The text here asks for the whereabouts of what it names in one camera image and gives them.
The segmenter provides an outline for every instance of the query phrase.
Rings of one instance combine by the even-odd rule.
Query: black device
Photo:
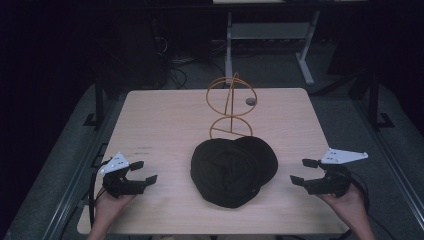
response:
[[[325,171],[325,176],[321,179],[304,180],[290,175],[292,183],[304,187],[310,195],[335,194],[336,197],[341,197],[352,183],[351,172],[341,164],[325,164],[321,160],[312,159],[303,159],[302,163],[305,167],[320,167]]]
[[[144,189],[156,183],[158,175],[146,178],[145,181],[132,181],[126,178],[129,170],[134,171],[142,168],[143,161],[130,164],[126,168],[119,169],[114,172],[106,173],[103,177],[103,187],[105,190],[115,198],[121,195],[136,195],[143,194]]]
[[[99,168],[101,166],[106,165],[111,160],[103,162],[99,166]],[[106,173],[105,176],[103,177],[103,188],[105,189],[105,191],[107,191],[111,196],[113,196],[115,198],[118,198],[121,195],[143,194],[146,187],[156,183],[158,175],[148,177],[148,178],[146,178],[145,181],[133,181],[133,180],[128,180],[126,178],[126,175],[127,175],[129,170],[131,170],[131,171],[138,170],[138,169],[142,168],[143,166],[144,166],[144,162],[138,161],[138,162],[135,162],[135,163],[132,163],[132,164],[128,164],[127,167]],[[96,181],[97,171],[95,171],[92,174],[90,190],[89,190],[89,197],[88,197],[91,226],[93,226],[93,223],[94,223],[94,205],[95,205],[94,183]]]

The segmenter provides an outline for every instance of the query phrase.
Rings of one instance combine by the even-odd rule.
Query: cord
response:
[[[90,214],[91,227],[93,227],[94,224],[94,204],[96,202],[96,200],[94,199],[94,185],[96,183],[97,172],[102,166],[106,165],[109,161],[110,160],[102,162],[91,175],[90,188],[88,192],[88,210]]]

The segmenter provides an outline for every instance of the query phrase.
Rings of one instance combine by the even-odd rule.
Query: dark background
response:
[[[347,75],[364,67],[372,69],[381,83],[395,93],[421,133],[424,133],[423,10],[420,1],[402,4],[386,1],[349,15],[324,11],[315,37],[330,36],[338,43],[329,73]],[[87,10],[73,1],[1,1],[0,238],[76,103],[94,79],[99,75],[107,78],[104,87],[111,98],[130,89],[160,88],[167,59],[155,54],[155,30],[169,37],[171,47],[207,60],[210,40],[225,36],[225,32],[217,29],[225,29],[222,26],[226,22],[217,20],[220,18],[216,14],[167,13],[161,16],[165,23],[152,29],[152,16],[146,13],[128,15]],[[144,30],[134,34],[128,30],[131,27]],[[142,39],[144,44],[136,45],[137,39]],[[134,54],[133,49],[138,49],[141,55]],[[102,60],[102,64],[93,64],[99,62],[96,60]],[[134,69],[140,64],[144,67]],[[117,83],[122,74],[129,80]],[[136,77],[154,81],[131,80]]]

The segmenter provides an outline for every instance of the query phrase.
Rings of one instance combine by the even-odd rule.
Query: desk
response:
[[[211,98],[226,97],[227,91],[213,90],[216,95]],[[236,110],[245,107],[249,93],[236,89]],[[302,158],[319,159],[328,149],[307,93],[297,88],[256,89],[256,93],[256,108],[242,118],[252,126],[254,136],[273,148],[279,169],[255,198],[237,209],[205,201],[190,177],[194,149],[209,139],[210,126],[221,117],[208,107],[206,90],[129,93],[104,160],[120,151],[130,162],[144,161],[144,168],[129,172],[128,179],[144,180],[158,174],[158,180],[127,206],[111,232],[319,234],[347,230],[325,203],[290,181],[290,174],[305,179],[324,176],[322,170],[303,167],[301,162]],[[96,192],[101,178],[99,174]],[[78,231],[90,231],[88,207]]]

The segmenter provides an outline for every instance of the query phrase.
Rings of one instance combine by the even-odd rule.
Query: metal frame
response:
[[[306,64],[306,55],[314,36],[320,11],[316,10],[310,22],[306,23],[233,23],[232,14],[228,12],[227,22],[227,55],[225,56],[225,77],[233,76],[231,61],[232,39],[304,39],[305,45],[296,53],[296,59],[306,84],[313,85],[314,79]]]

